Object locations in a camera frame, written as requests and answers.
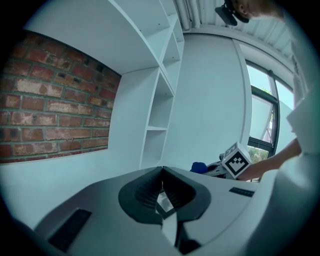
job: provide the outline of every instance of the white cabinet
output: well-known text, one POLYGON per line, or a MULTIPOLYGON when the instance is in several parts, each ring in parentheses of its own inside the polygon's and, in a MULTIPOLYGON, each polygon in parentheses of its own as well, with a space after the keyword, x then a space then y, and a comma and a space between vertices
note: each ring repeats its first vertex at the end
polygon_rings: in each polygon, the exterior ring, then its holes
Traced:
POLYGON ((24 28, 74 47, 122 75, 105 169, 156 165, 170 128, 184 49, 173 0, 52 0, 24 28))

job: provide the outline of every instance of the fiducial marker cube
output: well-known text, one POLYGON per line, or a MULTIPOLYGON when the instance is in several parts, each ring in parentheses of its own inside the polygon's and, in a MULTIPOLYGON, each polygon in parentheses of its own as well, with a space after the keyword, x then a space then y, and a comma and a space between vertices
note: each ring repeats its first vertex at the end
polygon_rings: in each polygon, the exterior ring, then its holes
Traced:
POLYGON ((225 151, 222 165, 236 179, 251 165, 251 158, 248 151, 236 142, 225 151))

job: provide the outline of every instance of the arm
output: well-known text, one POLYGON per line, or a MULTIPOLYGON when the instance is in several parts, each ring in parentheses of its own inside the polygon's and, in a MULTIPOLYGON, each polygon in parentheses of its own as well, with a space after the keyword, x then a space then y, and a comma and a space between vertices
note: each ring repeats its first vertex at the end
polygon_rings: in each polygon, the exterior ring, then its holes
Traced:
POLYGON ((248 181, 255 178, 260 178, 265 172, 279 169, 286 160, 298 156, 300 153, 301 148, 298 140, 295 138, 278 154, 266 160, 250 165, 242 174, 240 174, 238 180, 248 181))

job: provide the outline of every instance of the red brick wall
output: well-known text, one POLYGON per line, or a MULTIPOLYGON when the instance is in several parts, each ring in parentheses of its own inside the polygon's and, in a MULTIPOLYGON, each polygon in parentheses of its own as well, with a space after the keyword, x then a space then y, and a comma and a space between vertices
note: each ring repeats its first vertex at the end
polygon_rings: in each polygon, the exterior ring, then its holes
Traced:
POLYGON ((0 163, 107 149, 120 78, 77 50, 27 32, 0 77, 0 163))

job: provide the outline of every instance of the pipe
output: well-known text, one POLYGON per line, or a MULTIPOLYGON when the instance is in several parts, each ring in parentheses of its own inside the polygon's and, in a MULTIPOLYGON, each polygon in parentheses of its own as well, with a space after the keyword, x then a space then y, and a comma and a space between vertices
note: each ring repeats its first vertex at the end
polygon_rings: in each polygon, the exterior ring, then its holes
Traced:
POLYGON ((189 30, 190 26, 189 26, 189 21, 188 21, 188 18, 187 18, 187 12, 186 12, 186 8, 185 8, 185 5, 184 5, 184 2, 183 2, 183 0, 175 0, 175 2, 176 2, 176 5, 178 7, 178 11, 179 11, 179 14, 180 14, 180 18, 181 18, 181 23, 182 23, 183 29, 184 30, 189 30))
POLYGON ((190 2, 190 6, 191 6, 191 11, 192 11, 194 27, 196 29, 199 29, 200 28, 200 18, 199 18, 199 10, 198 10, 198 5, 197 5, 197 0, 190 0, 189 2, 190 2))

